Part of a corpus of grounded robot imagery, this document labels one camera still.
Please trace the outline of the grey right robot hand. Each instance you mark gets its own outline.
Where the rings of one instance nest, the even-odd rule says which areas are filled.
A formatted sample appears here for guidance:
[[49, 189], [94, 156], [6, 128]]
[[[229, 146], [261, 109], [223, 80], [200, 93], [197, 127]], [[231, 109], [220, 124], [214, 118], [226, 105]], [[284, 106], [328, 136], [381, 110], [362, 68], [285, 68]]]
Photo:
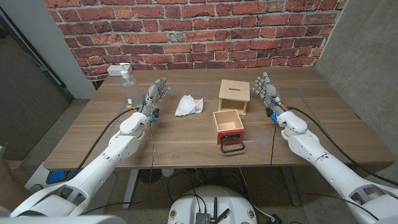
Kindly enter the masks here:
[[257, 94], [266, 106], [268, 117], [277, 118], [280, 114], [287, 111], [280, 94], [274, 84], [271, 82], [267, 72], [263, 72], [263, 77], [257, 77], [252, 91]]

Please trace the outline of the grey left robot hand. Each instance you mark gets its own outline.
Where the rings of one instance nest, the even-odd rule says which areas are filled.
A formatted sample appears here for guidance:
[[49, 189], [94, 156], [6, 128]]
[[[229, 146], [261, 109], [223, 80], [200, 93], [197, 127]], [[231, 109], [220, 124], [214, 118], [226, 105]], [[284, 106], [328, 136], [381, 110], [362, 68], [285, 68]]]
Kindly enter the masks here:
[[156, 80], [149, 87], [140, 112], [148, 117], [158, 118], [160, 113], [160, 102], [169, 91], [170, 87], [168, 87], [165, 77]]

